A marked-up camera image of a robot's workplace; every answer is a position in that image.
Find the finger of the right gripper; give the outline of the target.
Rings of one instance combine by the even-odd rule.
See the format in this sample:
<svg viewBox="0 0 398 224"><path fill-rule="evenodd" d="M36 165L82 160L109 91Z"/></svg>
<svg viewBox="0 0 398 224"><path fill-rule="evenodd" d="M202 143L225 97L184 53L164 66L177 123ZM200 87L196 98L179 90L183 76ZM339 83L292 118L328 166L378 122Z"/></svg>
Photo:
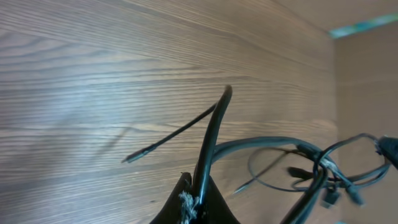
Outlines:
<svg viewBox="0 0 398 224"><path fill-rule="evenodd" d="M398 139L382 137L380 138L378 145L382 154L396 169L398 169Z"/></svg>

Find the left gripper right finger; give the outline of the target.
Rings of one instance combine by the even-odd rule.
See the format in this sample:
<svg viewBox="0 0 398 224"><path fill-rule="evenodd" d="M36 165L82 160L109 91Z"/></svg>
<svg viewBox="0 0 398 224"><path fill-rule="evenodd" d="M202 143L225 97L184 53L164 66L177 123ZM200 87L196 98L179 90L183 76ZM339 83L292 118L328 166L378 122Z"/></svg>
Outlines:
<svg viewBox="0 0 398 224"><path fill-rule="evenodd" d="M212 177L208 182L201 222L204 224L239 224Z"/></svg>

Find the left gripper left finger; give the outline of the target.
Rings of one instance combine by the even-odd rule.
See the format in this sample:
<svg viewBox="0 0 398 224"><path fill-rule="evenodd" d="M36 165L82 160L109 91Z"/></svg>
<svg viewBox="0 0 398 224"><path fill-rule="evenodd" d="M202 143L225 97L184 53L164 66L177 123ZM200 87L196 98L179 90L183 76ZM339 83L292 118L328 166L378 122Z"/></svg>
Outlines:
<svg viewBox="0 0 398 224"><path fill-rule="evenodd" d="M150 224L178 224L182 221L183 203L189 199L192 177L183 172L160 212Z"/></svg>

